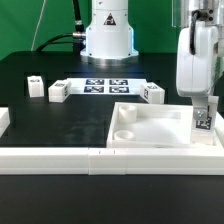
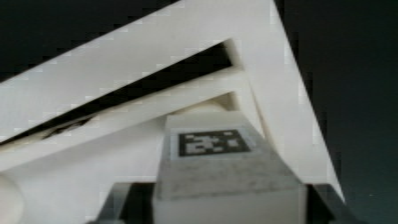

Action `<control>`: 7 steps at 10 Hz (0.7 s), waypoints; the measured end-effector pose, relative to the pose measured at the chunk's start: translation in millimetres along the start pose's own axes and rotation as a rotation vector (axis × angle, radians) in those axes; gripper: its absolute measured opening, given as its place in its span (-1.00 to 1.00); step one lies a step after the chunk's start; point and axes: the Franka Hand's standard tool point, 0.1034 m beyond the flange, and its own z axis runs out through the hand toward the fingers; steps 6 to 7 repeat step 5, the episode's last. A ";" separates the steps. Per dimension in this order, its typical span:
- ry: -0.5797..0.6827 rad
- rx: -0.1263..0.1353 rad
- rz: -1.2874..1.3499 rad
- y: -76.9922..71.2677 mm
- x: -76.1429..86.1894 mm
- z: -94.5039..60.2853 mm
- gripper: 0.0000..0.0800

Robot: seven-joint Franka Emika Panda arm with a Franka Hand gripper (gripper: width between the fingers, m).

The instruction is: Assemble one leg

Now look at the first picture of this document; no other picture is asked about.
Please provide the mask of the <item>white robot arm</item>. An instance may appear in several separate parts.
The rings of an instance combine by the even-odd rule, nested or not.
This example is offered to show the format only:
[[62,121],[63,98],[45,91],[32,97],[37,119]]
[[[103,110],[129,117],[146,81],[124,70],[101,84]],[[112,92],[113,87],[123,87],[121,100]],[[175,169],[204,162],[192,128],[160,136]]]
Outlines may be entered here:
[[91,0],[81,57],[98,64],[146,52],[177,52],[176,88],[192,100],[194,117],[224,72],[224,0]]

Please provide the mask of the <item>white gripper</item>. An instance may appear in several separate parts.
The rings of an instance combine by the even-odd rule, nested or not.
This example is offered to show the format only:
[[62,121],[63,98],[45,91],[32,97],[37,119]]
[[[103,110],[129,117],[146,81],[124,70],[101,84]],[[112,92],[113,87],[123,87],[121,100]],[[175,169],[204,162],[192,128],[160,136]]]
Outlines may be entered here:
[[208,115],[208,96],[219,78],[220,60],[217,54],[218,29],[196,23],[195,54],[189,50],[190,29],[179,35],[177,51],[176,88],[182,97],[192,97],[193,118],[204,121]]

